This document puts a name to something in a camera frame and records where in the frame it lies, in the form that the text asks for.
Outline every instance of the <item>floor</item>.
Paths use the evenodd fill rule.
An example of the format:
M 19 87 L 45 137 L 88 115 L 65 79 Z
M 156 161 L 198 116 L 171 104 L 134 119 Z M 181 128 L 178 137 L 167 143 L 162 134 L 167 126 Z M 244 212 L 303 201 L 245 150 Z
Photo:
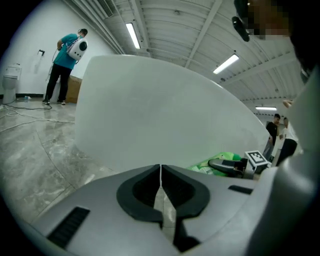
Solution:
M 45 107 L 40 99 L 18 99 L 12 105 Z M 119 173 L 77 149 L 75 124 L 71 123 L 75 121 L 75 104 L 51 106 L 50 110 L 15 110 L 37 119 L 69 122 L 34 121 L 33 117 L 16 113 L 8 116 L 8 110 L 0 108 L 1 190 L 9 207 L 31 224 L 81 186 Z M 25 122 L 30 123 L 10 128 Z M 163 212 L 163 232 L 172 241 L 176 211 L 162 188 L 157 193 L 154 208 Z

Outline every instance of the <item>cardboard box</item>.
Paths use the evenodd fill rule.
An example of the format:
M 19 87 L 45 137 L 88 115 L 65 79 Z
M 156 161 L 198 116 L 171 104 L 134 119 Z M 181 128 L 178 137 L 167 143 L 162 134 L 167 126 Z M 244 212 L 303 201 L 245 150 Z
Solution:
M 81 78 L 78 78 L 72 75 L 69 76 L 68 92 L 66 93 L 65 102 L 77 103 L 81 83 L 82 83 Z

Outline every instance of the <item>light fixture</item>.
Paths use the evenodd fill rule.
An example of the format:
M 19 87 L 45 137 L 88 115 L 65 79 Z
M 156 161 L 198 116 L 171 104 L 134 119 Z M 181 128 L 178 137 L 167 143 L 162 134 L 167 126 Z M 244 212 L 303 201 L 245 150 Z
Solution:
M 275 106 L 256 106 L 256 110 L 271 110 L 271 111 L 276 111 L 277 108 Z
M 235 54 L 233 54 L 230 58 L 228 58 L 224 63 L 222 63 L 220 66 L 218 66 L 213 73 L 219 74 L 222 70 L 226 69 L 229 67 L 232 63 L 235 61 L 239 60 L 239 57 Z
M 129 31 L 129 34 L 131 36 L 131 39 L 133 41 L 133 44 L 134 44 L 135 48 L 140 49 L 140 44 L 139 44 L 135 29 L 134 29 L 134 25 L 132 23 L 127 23 L 125 25 L 126 25 L 126 28 Z

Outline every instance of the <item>white cable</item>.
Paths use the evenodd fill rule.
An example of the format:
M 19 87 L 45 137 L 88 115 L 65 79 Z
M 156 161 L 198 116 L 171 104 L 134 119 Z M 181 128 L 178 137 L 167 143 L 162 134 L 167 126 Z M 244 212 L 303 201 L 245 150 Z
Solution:
M 0 130 L 0 133 L 4 132 L 4 131 L 7 131 L 7 130 L 10 130 L 12 128 L 15 128 L 15 127 L 18 127 L 18 126 L 21 126 L 21 125 L 26 125 L 26 124 L 30 124 L 30 123 L 33 123 L 33 122 L 37 122 L 37 121 L 48 121 L 48 122 L 54 122 L 54 123 L 70 123 L 70 124 L 74 124 L 75 122 L 74 121 L 67 121 L 67 120 L 55 120 L 55 119 L 46 119 L 46 118 L 43 118 L 41 116 L 32 116 L 32 115 L 28 115 L 28 114 L 21 114 L 19 112 L 17 112 L 16 110 L 12 109 L 12 108 L 9 108 L 8 106 L 4 105 L 4 107 L 8 110 L 8 113 L 1 116 L 1 118 L 4 118 L 6 116 L 8 117 L 17 117 L 17 116 L 26 116 L 26 117 L 30 117 L 30 118 L 37 118 L 36 120 L 32 120 L 32 121 L 29 121 L 29 122 L 22 122 L 22 123 L 19 123 L 19 124 L 16 124 L 14 126 L 11 126 L 11 127 L 8 127 L 6 129 L 3 129 L 3 130 Z

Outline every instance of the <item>black baseboard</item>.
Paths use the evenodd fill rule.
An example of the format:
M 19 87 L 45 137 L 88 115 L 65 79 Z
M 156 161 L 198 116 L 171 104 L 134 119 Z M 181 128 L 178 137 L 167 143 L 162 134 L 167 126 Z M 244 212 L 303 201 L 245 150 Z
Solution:
M 25 96 L 29 96 L 31 98 L 43 98 L 44 95 L 43 94 L 39 94 L 39 93 L 16 93 L 15 96 L 17 98 L 24 98 Z M 0 94 L 0 100 L 4 98 L 3 94 Z

